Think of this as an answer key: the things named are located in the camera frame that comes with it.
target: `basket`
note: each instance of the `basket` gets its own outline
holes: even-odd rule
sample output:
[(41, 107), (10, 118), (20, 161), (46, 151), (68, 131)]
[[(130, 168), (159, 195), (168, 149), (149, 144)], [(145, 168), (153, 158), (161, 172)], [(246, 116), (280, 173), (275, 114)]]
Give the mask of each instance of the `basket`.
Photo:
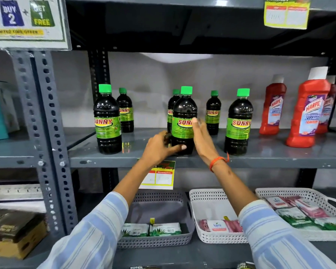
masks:
[(202, 219), (218, 220), (224, 219), (224, 216), (227, 216), (229, 220), (237, 219), (223, 189), (190, 190), (189, 198), (197, 234), (202, 242), (207, 244), (243, 244), (248, 242), (242, 232), (217, 234), (204, 231), (198, 225), (198, 221)]
[(195, 229), (189, 201), (185, 193), (171, 190), (139, 190), (128, 211), (126, 223), (185, 223), (188, 233), (163, 237), (124, 237), (118, 248), (152, 248), (186, 245)]
[[(336, 216), (336, 208), (328, 203), (329, 200), (336, 202), (336, 199), (327, 197), (326, 195), (319, 193), (316, 190), (308, 188), (258, 188), (255, 190), (256, 195), (259, 198), (272, 197), (280, 195), (282, 197), (289, 197), (293, 195), (299, 195), (305, 199), (314, 201), (316, 204), (323, 208), (329, 216)], [(313, 230), (299, 230), (309, 241), (336, 241), (336, 231), (313, 231)]]

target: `person's left hand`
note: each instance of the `person's left hand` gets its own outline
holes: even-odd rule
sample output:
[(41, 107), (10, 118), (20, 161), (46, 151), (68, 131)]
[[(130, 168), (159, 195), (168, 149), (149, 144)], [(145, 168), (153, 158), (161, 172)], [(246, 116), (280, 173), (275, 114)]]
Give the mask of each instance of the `person's left hand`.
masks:
[(143, 155), (140, 160), (145, 162), (148, 166), (151, 166), (151, 168), (156, 166), (158, 163), (161, 163), (166, 157), (187, 149), (187, 146), (184, 144), (166, 147), (164, 138), (166, 133), (166, 131), (162, 131), (150, 138), (143, 151)]

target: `purple shopping bag graphic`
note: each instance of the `purple shopping bag graphic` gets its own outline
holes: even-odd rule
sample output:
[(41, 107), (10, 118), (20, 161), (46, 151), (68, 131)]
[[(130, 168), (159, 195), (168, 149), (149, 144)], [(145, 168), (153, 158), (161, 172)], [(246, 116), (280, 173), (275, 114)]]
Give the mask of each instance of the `purple shopping bag graphic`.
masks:
[(2, 23), (5, 27), (23, 27), (21, 11), (16, 0), (0, 0)]

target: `green shopping bag graphic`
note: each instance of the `green shopping bag graphic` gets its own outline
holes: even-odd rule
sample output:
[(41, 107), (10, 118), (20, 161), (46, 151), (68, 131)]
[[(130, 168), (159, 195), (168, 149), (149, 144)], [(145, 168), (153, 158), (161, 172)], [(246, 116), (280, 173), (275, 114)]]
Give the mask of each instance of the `green shopping bag graphic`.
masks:
[(54, 27), (49, 1), (30, 0), (31, 23), (33, 27)]

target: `striped sleeve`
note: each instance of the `striped sleeve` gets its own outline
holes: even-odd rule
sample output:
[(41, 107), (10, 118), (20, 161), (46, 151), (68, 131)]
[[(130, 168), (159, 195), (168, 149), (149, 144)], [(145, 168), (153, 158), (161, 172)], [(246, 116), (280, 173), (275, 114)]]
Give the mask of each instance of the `striped sleeve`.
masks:
[(111, 268), (127, 214), (126, 200), (110, 192), (70, 235), (54, 244), (38, 268)]
[(302, 238), (263, 200), (246, 205), (239, 221), (257, 268), (336, 269), (335, 263)]

